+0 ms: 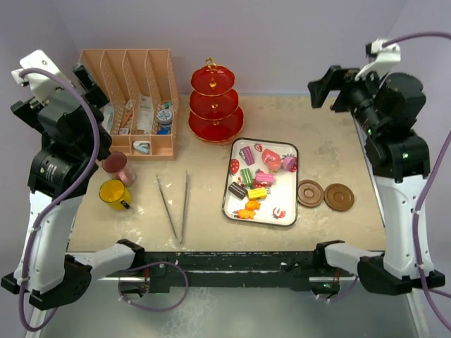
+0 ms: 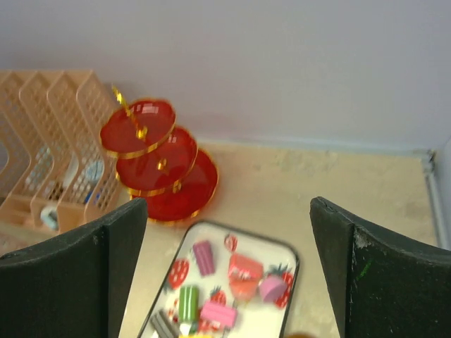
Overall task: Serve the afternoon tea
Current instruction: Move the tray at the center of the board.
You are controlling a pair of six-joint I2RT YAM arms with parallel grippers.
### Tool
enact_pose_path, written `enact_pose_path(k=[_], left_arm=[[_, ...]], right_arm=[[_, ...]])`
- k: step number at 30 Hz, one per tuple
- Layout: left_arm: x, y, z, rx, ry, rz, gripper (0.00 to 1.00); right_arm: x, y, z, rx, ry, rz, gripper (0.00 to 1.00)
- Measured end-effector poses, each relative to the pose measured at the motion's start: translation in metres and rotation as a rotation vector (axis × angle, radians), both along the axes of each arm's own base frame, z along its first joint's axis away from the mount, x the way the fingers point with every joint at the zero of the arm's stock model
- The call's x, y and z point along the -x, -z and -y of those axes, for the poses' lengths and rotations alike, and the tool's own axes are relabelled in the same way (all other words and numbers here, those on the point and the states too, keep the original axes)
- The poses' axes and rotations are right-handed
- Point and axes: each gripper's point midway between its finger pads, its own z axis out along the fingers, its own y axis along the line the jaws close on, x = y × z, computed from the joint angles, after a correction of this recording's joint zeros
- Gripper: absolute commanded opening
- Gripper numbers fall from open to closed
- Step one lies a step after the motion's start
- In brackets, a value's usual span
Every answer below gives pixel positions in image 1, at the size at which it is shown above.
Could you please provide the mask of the red three-tier cake stand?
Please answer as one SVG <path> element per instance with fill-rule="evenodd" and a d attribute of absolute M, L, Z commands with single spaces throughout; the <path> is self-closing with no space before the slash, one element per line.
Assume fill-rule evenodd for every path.
<path fill-rule="evenodd" d="M 244 125 L 244 113 L 235 91 L 235 74 L 213 58 L 193 72 L 190 84 L 188 125 L 201 140 L 224 143 L 234 138 Z"/>

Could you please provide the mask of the metal serving tongs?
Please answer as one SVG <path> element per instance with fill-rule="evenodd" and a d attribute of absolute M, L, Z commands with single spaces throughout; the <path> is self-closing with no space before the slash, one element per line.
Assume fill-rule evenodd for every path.
<path fill-rule="evenodd" d="M 181 191 L 176 196 L 172 194 L 167 195 L 169 184 L 164 184 L 161 178 L 156 175 L 156 186 L 159 192 L 159 197 L 162 202 L 163 212 L 167 217 L 171 234 L 174 240 L 182 245 L 185 242 L 185 233 L 187 227 L 187 212 L 190 195 L 190 174 L 186 170 L 182 184 Z"/>

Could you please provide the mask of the white strawberry enamel tray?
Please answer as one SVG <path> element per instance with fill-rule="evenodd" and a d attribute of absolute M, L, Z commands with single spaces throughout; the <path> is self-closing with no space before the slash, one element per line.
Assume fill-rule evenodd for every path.
<path fill-rule="evenodd" d="M 297 160 L 293 144 L 239 138 L 232 144 L 222 211 L 226 218 L 289 227 L 297 220 Z"/>

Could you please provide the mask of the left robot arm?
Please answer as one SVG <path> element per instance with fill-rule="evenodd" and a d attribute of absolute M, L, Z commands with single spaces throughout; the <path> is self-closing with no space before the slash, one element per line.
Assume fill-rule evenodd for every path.
<path fill-rule="evenodd" d="M 39 310 L 51 310 L 81 298 L 90 283 L 118 271 L 137 276 L 144 270 L 144 249 L 127 239 L 87 255 L 66 249 L 89 180 L 110 154 L 111 136 L 102 127 L 108 98 L 83 65 L 73 69 L 82 86 L 50 81 L 43 99 L 18 101 L 11 111 L 42 136 L 42 148 L 30 167 L 30 218 L 23 255 L 1 286 Z"/>

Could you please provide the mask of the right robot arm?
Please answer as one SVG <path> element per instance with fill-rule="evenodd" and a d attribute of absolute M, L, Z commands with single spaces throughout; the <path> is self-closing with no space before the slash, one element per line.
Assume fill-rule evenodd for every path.
<path fill-rule="evenodd" d="M 431 261 L 424 215 L 432 177 L 429 147 L 413 128 L 426 103 L 424 87 L 405 73 L 373 74 L 368 80 L 357 74 L 356 68 L 333 65 L 308 88 L 313 108 L 322 107 L 336 91 L 331 110 L 350 113 L 365 134 L 364 151 L 381 201 L 385 251 L 366 251 L 341 240 L 323 242 L 314 250 L 314 269 L 320 275 L 345 270 L 375 294 L 441 287 L 445 276 Z"/>

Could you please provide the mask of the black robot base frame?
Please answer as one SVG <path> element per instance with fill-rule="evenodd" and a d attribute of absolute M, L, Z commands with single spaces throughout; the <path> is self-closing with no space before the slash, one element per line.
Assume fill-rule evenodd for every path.
<path fill-rule="evenodd" d="M 283 288 L 309 291 L 314 280 L 349 277 L 314 265 L 312 251 L 147 251 L 132 268 L 149 268 L 149 292 L 172 287 Z"/>

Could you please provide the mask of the pink heart cake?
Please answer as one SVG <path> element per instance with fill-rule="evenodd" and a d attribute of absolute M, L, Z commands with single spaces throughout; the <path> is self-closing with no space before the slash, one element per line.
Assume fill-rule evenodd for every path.
<path fill-rule="evenodd" d="M 282 167 L 280 156 L 270 149 L 263 150 L 261 159 L 263 163 L 268 167 L 268 170 L 272 173 L 277 172 Z"/>

